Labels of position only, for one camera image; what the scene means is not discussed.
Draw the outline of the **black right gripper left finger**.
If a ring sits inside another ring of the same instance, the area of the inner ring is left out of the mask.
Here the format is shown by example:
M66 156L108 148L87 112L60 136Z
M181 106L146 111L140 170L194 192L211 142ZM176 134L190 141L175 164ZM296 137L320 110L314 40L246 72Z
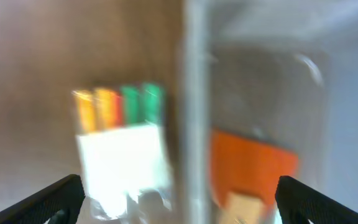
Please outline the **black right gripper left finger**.
M70 174L0 211L0 224L76 224L84 199L81 177Z

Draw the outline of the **clear plastic storage container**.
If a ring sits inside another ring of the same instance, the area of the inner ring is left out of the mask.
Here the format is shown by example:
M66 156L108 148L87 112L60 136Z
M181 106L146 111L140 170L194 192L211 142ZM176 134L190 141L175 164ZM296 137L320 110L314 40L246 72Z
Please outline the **clear plastic storage container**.
M358 1L186 1L185 223L217 223L211 133L297 154L292 177L358 213Z

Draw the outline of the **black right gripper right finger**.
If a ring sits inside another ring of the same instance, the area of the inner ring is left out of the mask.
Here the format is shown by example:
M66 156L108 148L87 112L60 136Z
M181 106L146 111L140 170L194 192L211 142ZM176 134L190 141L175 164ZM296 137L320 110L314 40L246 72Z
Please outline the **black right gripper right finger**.
M275 200L283 224L358 224L358 213L302 182L283 175Z

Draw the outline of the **clear box of bits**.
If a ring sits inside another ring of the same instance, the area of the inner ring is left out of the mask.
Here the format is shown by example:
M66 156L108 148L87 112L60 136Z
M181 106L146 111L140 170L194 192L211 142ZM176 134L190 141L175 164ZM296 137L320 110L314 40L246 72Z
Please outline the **clear box of bits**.
M165 223L173 174L164 90L154 83L72 92L76 143L91 213L101 221Z

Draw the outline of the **orange scraper wooden handle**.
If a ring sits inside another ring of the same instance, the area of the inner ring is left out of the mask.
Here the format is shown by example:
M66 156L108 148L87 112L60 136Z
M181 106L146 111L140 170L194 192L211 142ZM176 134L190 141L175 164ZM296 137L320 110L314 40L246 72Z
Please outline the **orange scraper wooden handle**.
M219 223L260 223L276 213L275 192L282 175L294 176L297 154L235 134L211 133L210 179Z

